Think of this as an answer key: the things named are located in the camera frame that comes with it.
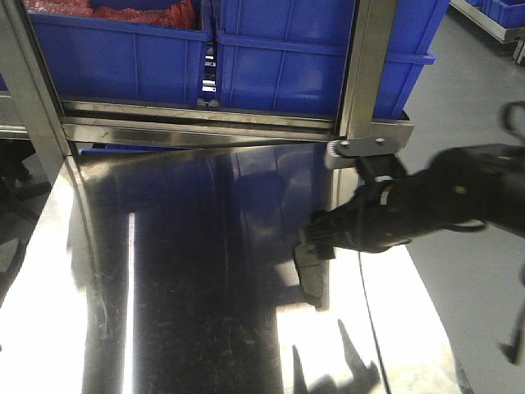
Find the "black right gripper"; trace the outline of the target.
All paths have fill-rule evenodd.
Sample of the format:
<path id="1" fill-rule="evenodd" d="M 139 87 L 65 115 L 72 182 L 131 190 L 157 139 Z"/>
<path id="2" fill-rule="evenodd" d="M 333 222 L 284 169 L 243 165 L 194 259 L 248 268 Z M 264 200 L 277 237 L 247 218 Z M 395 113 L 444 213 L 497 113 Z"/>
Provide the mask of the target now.
<path id="1" fill-rule="evenodd" d="M 301 244 L 329 259 L 335 247 L 377 254 L 438 230 L 439 215 L 424 195 L 425 175 L 360 186 L 349 202 L 315 213 L 301 230 Z"/>

